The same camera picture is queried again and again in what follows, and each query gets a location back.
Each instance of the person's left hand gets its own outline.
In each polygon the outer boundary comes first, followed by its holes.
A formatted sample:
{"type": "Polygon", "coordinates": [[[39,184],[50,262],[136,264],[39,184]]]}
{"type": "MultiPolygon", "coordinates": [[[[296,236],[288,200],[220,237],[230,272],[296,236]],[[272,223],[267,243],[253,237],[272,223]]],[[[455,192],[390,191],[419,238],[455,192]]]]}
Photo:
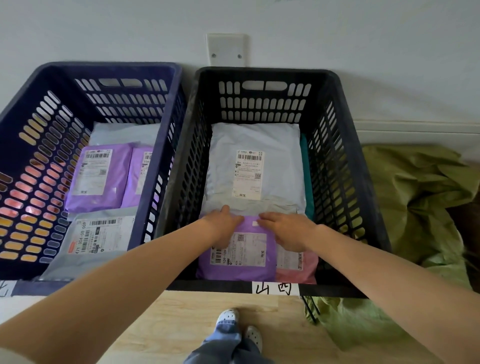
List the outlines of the person's left hand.
{"type": "Polygon", "coordinates": [[[212,247],[225,249],[235,228],[244,220],[244,217],[230,214],[230,207],[224,205],[220,211],[214,210],[205,215],[201,220],[208,224],[209,229],[213,233],[212,247]]]}

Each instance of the leg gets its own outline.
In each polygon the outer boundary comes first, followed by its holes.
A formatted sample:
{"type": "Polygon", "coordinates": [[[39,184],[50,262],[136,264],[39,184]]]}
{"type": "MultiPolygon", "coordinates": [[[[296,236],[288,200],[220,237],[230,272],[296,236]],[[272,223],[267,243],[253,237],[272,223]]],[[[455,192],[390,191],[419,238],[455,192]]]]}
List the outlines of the leg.
{"type": "Polygon", "coordinates": [[[273,364],[262,356],[262,335],[255,326],[248,326],[241,341],[233,353],[235,364],[273,364]]]}
{"type": "Polygon", "coordinates": [[[241,342],[238,329],[237,310],[226,310],[220,314],[215,331],[206,338],[202,345],[192,351],[184,364],[228,364],[233,351],[241,342]]]}

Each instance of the white wall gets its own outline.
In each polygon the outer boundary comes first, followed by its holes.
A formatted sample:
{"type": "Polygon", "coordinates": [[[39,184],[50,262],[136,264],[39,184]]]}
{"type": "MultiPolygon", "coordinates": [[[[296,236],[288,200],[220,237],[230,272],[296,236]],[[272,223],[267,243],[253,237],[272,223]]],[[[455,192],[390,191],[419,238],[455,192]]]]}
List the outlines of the white wall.
{"type": "Polygon", "coordinates": [[[478,0],[16,0],[0,5],[0,109],[48,61],[175,61],[250,36],[250,65],[327,68],[357,120],[480,122],[478,0]]]}

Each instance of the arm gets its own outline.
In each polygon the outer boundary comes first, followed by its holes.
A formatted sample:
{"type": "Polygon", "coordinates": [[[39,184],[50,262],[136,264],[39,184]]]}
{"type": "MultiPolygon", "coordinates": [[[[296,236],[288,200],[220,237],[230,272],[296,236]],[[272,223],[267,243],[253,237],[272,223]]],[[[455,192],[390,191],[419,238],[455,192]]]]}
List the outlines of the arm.
{"type": "Polygon", "coordinates": [[[480,361],[480,295],[302,215],[260,217],[285,249],[317,253],[444,361],[480,361]]]}
{"type": "Polygon", "coordinates": [[[243,217],[228,206],[69,283],[0,326],[0,347],[38,364],[96,363],[175,277],[243,217]]]}

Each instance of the white package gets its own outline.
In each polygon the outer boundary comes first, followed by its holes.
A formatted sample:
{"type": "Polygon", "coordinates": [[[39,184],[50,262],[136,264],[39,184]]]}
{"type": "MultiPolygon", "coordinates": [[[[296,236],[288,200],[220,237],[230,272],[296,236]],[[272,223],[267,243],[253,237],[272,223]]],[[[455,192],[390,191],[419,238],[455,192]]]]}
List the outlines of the white package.
{"type": "Polygon", "coordinates": [[[201,214],[229,205],[238,215],[305,213],[296,124],[212,125],[201,214]]]}
{"type": "Polygon", "coordinates": [[[40,280],[70,280],[127,251],[137,207],[78,214],[40,280]]]}
{"type": "Polygon", "coordinates": [[[91,146],[105,144],[139,143],[154,146],[160,123],[137,125],[129,123],[96,122],[90,136],[91,146]]]}

